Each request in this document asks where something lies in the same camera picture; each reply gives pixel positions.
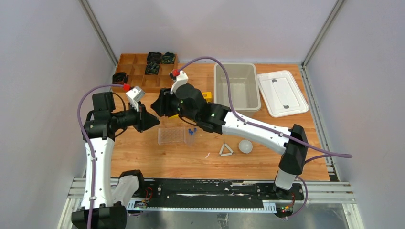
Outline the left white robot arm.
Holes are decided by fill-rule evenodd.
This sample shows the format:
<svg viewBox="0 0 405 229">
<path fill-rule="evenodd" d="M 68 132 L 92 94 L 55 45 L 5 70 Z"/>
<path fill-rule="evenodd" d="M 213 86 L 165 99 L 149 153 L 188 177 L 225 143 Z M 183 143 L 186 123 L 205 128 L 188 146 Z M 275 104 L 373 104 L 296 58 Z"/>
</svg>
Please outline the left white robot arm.
<svg viewBox="0 0 405 229">
<path fill-rule="evenodd" d="M 116 107 L 112 92 L 92 96 L 93 110 L 83 127 L 87 154 L 85 193 L 80 210 L 71 215 L 72 224 L 78 229 L 125 228 L 128 219 L 126 206 L 132 195 L 141 197 L 146 192 L 140 170 L 123 172 L 117 187 L 111 188 L 111 156 L 116 131 L 132 126 L 143 132 L 160 124 L 141 103 L 144 95 L 141 89 L 126 92 L 128 107 L 117 113 L 113 112 Z"/>
</svg>

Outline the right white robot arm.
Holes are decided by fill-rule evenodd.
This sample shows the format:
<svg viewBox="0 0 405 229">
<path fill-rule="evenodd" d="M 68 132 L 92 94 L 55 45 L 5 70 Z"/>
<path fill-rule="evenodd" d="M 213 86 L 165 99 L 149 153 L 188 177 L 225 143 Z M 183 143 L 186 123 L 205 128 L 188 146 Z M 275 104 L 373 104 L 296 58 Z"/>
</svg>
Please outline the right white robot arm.
<svg viewBox="0 0 405 229">
<path fill-rule="evenodd" d="M 228 106 L 211 103 L 202 92 L 187 83 L 171 93 L 162 88 L 151 108 L 158 116 L 178 115 L 195 122 L 209 133 L 234 135 L 259 143 L 281 154 L 273 194 L 285 199 L 292 192 L 295 179 L 302 174 L 308 152 L 308 141 L 303 127 L 272 126 L 233 112 Z"/>
</svg>

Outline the clear plastic tube rack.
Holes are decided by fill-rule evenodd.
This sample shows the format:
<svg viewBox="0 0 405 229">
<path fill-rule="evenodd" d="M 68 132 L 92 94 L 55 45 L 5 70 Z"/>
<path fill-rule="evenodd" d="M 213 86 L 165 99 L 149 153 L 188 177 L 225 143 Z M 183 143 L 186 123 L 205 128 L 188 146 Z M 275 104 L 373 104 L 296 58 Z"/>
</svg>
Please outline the clear plastic tube rack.
<svg viewBox="0 0 405 229">
<path fill-rule="evenodd" d="M 158 145 L 185 143 L 184 127 L 167 127 L 158 129 Z"/>
</svg>

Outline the yellow test tube rack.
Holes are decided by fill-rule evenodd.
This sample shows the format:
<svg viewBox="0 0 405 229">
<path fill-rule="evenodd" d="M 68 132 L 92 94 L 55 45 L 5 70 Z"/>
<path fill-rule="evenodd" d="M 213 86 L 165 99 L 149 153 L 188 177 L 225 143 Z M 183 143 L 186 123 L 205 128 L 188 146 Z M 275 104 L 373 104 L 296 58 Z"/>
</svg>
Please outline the yellow test tube rack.
<svg viewBox="0 0 405 229">
<path fill-rule="evenodd" d="M 207 102 L 213 103 L 213 94 L 212 94 L 212 92 L 202 92 L 202 95 L 203 95 L 204 99 Z M 179 117 L 179 115 L 176 114 L 174 116 L 171 116 L 170 118 L 178 118 L 178 117 Z"/>
</svg>

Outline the wooden compartment tray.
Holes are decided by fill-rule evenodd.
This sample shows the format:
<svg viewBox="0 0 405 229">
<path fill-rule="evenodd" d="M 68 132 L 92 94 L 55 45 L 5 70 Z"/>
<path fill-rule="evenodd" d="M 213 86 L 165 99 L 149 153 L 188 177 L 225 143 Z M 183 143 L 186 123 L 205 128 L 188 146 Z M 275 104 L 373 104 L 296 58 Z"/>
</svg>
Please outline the wooden compartment tray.
<svg viewBox="0 0 405 229">
<path fill-rule="evenodd" d="M 148 57 L 147 53 L 123 53 L 116 73 L 125 72 L 128 84 L 139 86 L 147 93 L 158 93 L 162 87 L 171 87 L 173 81 L 169 74 L 178 68 L 178 56 L 162 54 L 160 63 L 153 65 L 148 63 Z"/>
</svg>

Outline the white clay triangle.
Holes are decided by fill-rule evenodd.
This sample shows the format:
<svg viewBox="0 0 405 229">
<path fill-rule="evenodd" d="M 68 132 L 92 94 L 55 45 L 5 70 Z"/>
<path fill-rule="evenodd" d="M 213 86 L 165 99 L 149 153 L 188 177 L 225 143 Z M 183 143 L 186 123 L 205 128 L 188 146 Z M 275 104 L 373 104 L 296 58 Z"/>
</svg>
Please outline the white clay triangle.
<svg viewBox="0 0 405 229">
<path fill-rule="evenodd" d="M 219 155 L 221 156 L 221 157 L 224 157 L 224 156 L 231 156 L 232 154 L 234 153 L 234 151 L 230 148 L 230 146 L 228 145 L 228 144 L 226 144 L 226 143 L 224 143 L 222 146 L 221 146 L 221 149 L 220 149 L 220 151 L 219 151 Z"/>
</svg>

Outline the grey plastic bin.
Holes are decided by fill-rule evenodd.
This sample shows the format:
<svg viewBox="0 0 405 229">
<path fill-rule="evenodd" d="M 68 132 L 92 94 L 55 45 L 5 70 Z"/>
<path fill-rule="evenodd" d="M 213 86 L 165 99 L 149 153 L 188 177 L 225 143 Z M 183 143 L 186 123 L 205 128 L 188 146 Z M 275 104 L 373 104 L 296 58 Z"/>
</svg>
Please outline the grey plastic bin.
<svg viewBox="0 0 405 229">
<path fill-rule="evenodd" d="M 217 104 L 230 106 L 228 86 L 234 109 L 242 115 L 253 117 L 261 109 L 256 67 L 252 63 L 224 63 L 229 82 L 219 64 L 214 66 L 213 99 Z"/>
</svg>

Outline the white porcelain dish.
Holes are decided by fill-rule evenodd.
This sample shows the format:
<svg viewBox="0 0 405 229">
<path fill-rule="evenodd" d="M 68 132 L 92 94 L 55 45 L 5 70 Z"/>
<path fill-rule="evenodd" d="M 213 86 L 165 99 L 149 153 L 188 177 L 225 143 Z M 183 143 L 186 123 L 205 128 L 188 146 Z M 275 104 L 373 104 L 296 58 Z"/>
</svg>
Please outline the white porcelain dish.
<svg viewBox="0 0 405 229">
<path fill-rule="evenodd" d="M 253 150 L 253 144 L 249 140 L 242 140 L 239 142 L 238 148 L 242 153 L 249 154 Z"/>
</svg>

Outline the white plastic bin lid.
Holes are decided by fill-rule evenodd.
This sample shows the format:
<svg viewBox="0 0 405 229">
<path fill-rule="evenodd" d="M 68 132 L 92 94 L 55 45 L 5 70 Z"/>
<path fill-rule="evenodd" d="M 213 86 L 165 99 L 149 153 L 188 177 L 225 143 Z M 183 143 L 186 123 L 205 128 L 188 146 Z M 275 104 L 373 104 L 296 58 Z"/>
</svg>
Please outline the white plastic bin lid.
<svg viewBox="0 0 405 229">
<path fill-rule="evenodd" d="M 309 105 L 290 71 L 261 73 L 256 77 L 268 113 L 273 118 L 309 111 Z"/>
</svg>

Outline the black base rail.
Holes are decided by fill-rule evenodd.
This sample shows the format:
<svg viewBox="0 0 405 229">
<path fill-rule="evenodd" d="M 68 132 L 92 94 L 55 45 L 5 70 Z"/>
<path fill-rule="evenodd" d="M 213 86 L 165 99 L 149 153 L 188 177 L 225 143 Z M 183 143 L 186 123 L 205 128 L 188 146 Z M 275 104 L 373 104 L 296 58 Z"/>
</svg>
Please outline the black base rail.
<svg viewBox="0 0 405 229">
<path fill-rule="evenodd" d="M 136 215 L 147 211 L 294 214 L 308 194 L 300 183 L 285 191 L 273 181 L 209 179 L 145 179 L 127 204 Z"/>
</svg>

